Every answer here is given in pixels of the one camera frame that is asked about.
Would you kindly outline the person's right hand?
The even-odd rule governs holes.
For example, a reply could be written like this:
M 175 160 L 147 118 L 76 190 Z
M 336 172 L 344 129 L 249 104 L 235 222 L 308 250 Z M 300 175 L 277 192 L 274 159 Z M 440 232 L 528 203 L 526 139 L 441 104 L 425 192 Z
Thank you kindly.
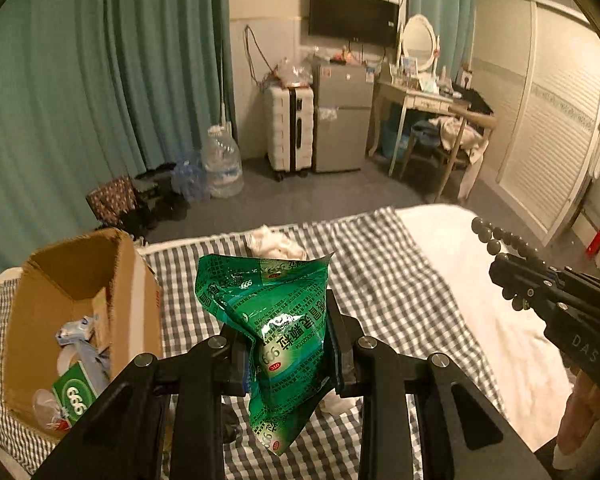
M 600 387 L 579 370 L 560 421 L 552 466 L 575 471 L 596 460 L 600 460 Z

